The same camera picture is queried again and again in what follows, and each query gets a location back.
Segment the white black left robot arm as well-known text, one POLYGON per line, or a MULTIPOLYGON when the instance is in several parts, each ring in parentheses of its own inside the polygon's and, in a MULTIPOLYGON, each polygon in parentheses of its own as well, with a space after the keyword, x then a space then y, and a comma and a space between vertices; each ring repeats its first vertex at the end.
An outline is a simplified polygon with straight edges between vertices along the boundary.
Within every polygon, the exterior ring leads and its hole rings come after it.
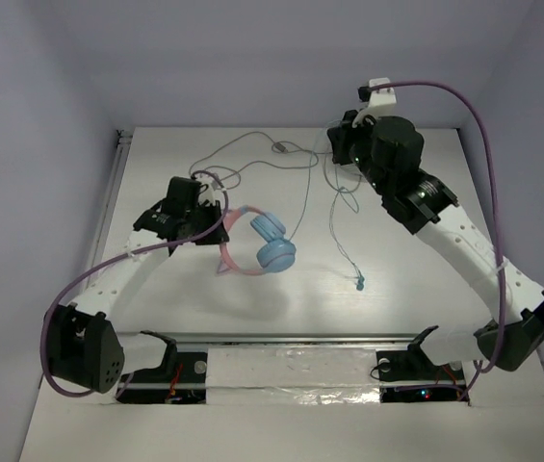
POLYGON ((68 398, 120 395, 138 372, 172 379, 177 346, 142 330, 117 335, 152 272, 182 244, 221 244, 229 197, 219 177, 199 170, 170 180, 166 196, 135 221, 120 254, 78 276, 54 299, 42 325, 39 355, 49 386, 68 398))

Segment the aluminium front rail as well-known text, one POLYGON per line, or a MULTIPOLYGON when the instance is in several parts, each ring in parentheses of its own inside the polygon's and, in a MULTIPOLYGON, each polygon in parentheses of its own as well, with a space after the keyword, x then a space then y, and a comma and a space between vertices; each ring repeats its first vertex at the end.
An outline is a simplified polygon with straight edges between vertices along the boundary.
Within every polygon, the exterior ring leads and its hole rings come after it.
POLYGON ((394 336, 360 336, 357 334, 300 336, 287 334, 281 336, 262 333, 163 333, 163 336, 175 340, 180 351, 203 351, 212 347, 379 347, 404 350, 417 337, 416 334, 394 336))

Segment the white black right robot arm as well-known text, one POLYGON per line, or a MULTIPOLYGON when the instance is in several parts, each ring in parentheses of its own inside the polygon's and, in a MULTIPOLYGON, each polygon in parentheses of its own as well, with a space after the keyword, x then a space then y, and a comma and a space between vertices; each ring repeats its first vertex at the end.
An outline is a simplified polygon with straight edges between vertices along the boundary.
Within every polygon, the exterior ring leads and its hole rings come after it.
POLYGON ((516 371, 544 341, 544 288, 497 255, 451 189, 421 169, 425 141, 413 123, 370 115, 358 122, 348 111, 327 137, 333 163, 357 167, 388 215, 436 251, 491 314, 483 327, 425 329, 407 356, 411 372, 429 378, 443 364, 470 361, 516 371))

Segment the aluminium table edge rail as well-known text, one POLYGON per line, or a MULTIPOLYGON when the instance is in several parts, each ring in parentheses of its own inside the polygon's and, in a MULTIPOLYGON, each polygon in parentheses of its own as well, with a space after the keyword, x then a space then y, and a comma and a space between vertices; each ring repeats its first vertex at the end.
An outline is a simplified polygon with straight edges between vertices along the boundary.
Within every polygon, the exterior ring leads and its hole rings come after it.
POLYGON ((103 256, 103 251, 109 233, 109 227, 115 209, 118 189, 121 183, 123 171, 125 169, 132 138, 132 130, 117 131, 116 151, 112 162, 107 188, 100 207, 99 220, 94 230, 91 250, 86 262, 87 269, 99 263, 103 256))

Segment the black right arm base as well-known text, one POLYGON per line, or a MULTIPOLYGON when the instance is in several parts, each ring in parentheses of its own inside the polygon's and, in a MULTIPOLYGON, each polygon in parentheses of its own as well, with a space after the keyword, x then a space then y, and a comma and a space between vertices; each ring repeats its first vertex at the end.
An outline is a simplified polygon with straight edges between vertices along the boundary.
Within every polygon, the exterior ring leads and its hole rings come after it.
POLYGON ((418 334, 405 349, 376 354, 370 378, 380 385, 382 403, 427 403, 467 401, 463 370, 453 372, 450 364, 434 365, 422 351, 427 335, 436 326, 418 334))

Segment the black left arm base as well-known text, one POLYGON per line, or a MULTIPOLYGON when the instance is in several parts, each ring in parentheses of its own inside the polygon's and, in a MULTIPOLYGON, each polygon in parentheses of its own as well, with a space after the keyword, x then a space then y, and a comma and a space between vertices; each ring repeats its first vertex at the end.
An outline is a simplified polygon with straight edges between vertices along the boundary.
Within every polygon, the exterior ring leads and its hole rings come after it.
POLYGON ((155 367, 124 374, 117 387, 121 404, 205 404, 208 351, 185 346, 166 335, 153 334, 164 343, 164 355, 155 367))

